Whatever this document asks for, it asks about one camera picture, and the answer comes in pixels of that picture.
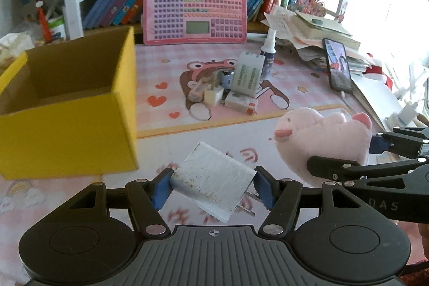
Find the gray ridged panel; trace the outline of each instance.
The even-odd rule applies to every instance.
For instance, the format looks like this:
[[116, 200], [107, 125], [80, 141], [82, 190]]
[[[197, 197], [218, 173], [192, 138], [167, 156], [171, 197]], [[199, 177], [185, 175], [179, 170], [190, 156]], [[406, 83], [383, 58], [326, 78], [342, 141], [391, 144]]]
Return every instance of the gray ridged panel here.
[[[28, 286], [42, 286], [30, 282]], [[146, 242], [135, 260], [93, 286], [334, 286], [295, 261], [285, 244], [250, 227], [178, 227]], [[403, 286], [397, 279], [380, 286]]]

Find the metal prong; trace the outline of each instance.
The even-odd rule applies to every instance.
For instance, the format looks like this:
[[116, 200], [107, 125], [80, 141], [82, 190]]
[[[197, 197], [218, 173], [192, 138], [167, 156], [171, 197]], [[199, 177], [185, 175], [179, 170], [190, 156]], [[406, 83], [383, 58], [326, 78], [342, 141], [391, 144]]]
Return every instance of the metal prong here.
[[241, 208], [245, 213], [247, 213], [248, 215], [251, 215], [252, 217], [255, 217], [255, 215], [256, 215], [256, 213], [254, 213], [253, 211], [250, 211], [249, 209], [241, 206], [240, 204], [238, 204], [237, 207]]
[[252, 193], [252, 192], [250, 192], [248, 190], [246, 190], [244, 192], [244, 194], [246, 194], [247, 196], [250, 196], [252, 199], [255, 199], [258, 202], [262, 202], [262, 199], [258, 195], [254, 194], [254, 193]]

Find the yellow box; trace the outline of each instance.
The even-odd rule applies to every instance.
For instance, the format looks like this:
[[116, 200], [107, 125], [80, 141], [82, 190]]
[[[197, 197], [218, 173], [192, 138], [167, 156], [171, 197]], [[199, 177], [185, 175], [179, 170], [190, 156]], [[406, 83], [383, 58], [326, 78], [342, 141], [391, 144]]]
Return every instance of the yellow box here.
[[5, 179], [137, 168], [132, 27], [29, 50], [0, 76]]

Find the stuffed pig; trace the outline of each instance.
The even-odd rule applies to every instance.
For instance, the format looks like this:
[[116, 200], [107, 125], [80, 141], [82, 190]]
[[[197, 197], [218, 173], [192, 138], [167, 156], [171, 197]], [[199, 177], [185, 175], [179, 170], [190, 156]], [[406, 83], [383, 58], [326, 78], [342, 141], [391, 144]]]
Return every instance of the stuffed pig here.
[[366, 165], [371, 128], [371, 119], [365, 113], [346, 121], [342, 113], [323, 117], [314, 109], [297, 108], [279, 119], [274, 137], [288, 167], [309, 185], [321, 187], [326, 179], [312, 176], [307, 160], [317, 155]]

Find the smartphone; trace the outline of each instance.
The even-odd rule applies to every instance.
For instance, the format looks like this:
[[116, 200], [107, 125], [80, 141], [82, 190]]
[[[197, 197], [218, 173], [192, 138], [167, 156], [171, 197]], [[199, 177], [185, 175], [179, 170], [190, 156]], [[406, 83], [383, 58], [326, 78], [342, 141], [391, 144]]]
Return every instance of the smartphone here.
[[338, 41], [324, 38], [323, 47], [326, 53], [326, 63], [331, 89], [351, 94], [353, 92], [353, 87], [344, 45]]

